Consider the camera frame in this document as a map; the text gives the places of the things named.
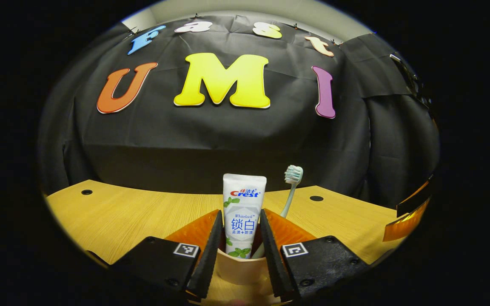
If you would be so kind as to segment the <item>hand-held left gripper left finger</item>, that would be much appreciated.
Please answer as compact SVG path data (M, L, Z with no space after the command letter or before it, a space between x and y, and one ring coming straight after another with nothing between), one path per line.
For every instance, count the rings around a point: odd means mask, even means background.
M215 209L166 239L144 238L109 268L201 300L208 294L222 229L222 212Z

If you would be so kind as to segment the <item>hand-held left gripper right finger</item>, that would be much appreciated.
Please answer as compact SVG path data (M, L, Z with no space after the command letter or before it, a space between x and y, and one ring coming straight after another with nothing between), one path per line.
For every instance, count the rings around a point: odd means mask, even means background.
M282 242L277 220L293 223L268 209L260 213L261 236L274 296L311 298L361 275L370 265L333 235Z

